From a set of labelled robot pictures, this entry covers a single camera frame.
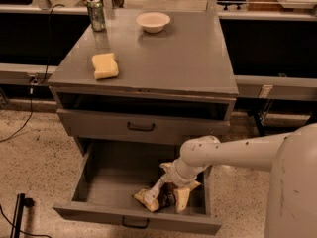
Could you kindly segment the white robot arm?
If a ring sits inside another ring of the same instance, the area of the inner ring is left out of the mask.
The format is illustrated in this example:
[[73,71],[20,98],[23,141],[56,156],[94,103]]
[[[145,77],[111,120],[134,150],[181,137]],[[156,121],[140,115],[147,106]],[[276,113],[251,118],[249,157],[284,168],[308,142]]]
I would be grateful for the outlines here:
[[153,202],[166,182],[192,185],[215,164],[270,173],[265,238],[317,238],[317,124],[225,143],[213,136],[188,140],[146,201]]

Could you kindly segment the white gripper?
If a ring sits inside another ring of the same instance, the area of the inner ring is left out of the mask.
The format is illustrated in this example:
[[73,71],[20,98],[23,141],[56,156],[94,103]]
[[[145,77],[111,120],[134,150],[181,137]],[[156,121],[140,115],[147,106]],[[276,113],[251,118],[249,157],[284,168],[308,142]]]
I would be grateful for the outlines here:
[[187,164],[182,158],[173,162],[164,163],[165,174],[160,178],[151,189],[151,199],[159,196],[161,188],[166,183],[173,183],[177,189],[174,191],[176,199],[176,212],[183,212],[189,200],[190,188],[197,188],[200,183],[196,180],[197,176],[205,171],[205,167],[193,167]]

